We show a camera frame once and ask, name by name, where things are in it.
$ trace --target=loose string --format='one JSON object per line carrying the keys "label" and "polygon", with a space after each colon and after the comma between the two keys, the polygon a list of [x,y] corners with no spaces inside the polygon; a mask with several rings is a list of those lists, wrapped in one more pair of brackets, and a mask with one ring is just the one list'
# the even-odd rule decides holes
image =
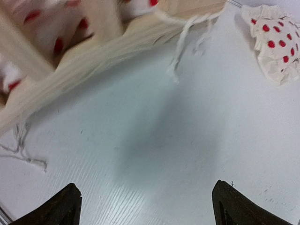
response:
{"label": "loose string", "polygon": [[235,0],[228,0],[229,3],[231,4],[234,4],[235,6],[239,7],[239,8],[242,8],[242,4],[238,3],[237,1]]}
{"label": "loose string", "polygon": [[189,29],[195,24],[199,24],[204,21],[208,21],[207,32],[205,32],[203,35],[200,36],[200,38],[196,42],[196,46],[193,50],[194,52],[197,52],[199,50],[200,46],[205,42],[205,40],[210,38],[212,20],[219,17],[222,14],[222,12],[223,12],[223,10],[221,10],[220,12],[215,13],[215,14],[205,14],[203,16],[196,15],[188,20],[183,20],[180,18],[172,17],[172,16],[168,15],[167,13],[159,10],[158,8],[155,9],[155,15],[159,19],[164,21],[165,23],[183,25],[183,29],[180,34],[180,38],[177,42],[177,46],[176,46],[176,50],[175,50],[172,62],[169,66],[169,70],[172,71],[174,81],[176,83],[178,83],[178,80],[179,80],[178,76],[176,75],[176,70],[177,70],[178,64],[180,62],[180,59],[181,59],[181,56],[182,56],[182,53],[183,53],[183,50],[185,47],[185,40],[186,40],[186,37],[188,36]]}
{"label": "loose string", "polygon": [[15,155],[9,154],[0,154],[0,158],[13,158],[28,164],[32,164],[38,166],[46,172],[47,169],[47,162],[45,160],[33,158],[25,149],[25,138],[28,133],[28,125],[26,123],[17,124],[13,128],[13,135],[16,142],[16,149],[12,149],[4,144],[0,143],[0,147],[7,151],[12,152]]}

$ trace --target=white wood grain surface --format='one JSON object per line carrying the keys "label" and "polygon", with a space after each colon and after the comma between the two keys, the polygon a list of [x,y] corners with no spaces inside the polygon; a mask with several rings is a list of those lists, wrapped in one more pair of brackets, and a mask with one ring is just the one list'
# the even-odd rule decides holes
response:
{"label": "white wood grain surface", "polygon": [[278,88],[263,76],[239,9],[227,7],[202,57],[191,53],[197,35],[187,40],[179,85],[166,71],[170,43],[35,113],[26,149],[48,172],[0,159],[0,204],[15,219],[74,182],[82,225],[213,225],[222,179],[297,224],[299,81]]}

